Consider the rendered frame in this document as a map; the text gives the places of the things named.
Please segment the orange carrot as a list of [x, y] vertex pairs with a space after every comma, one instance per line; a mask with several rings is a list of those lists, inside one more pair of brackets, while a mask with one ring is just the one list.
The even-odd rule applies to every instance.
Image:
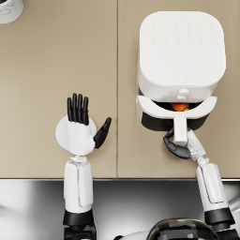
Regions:
[[189, 104], [188, 103], [171, 103], [171, 107], [176, 112], [183, 112], [189, 108]]

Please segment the white air fryer body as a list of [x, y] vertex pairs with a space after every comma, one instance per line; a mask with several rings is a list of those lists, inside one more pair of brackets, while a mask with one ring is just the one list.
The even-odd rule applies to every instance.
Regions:
[[226, 69], [220, 22], [200, 11], [158, 11], [140, 27], [138, 85], [157, 102], [211, 97]]

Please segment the dark round robot body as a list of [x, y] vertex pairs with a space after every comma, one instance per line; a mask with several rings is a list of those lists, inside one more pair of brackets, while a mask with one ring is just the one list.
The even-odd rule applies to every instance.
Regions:
[[219, 240], [219, 237], [199, 220], [170, 218], [156, 223], [150, 231], [118, 235], [113, 240]]

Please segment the white patterned pot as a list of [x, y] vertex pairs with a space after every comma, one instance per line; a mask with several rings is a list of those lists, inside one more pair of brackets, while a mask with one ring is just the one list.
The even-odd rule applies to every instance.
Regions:
[[23, 0], [0, 0], [0, 24], [12, 23], [23, 12]]

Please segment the white air fryer drawer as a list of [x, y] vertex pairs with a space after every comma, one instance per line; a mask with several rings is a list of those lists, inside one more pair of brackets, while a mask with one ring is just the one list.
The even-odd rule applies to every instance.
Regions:
[[217, 103], [217, 97], [209, 97], [199, 106], [185, 112], [173, 112], [165, 110], [154, 103], [150, 98], [137, 96], [137, 118], [143, 118], [143, 113], [158, 118], [172, 119], [174, 128], [173, 142], [185, 146], [188, 143], [188, 119], [199, 119], [209, 114]]

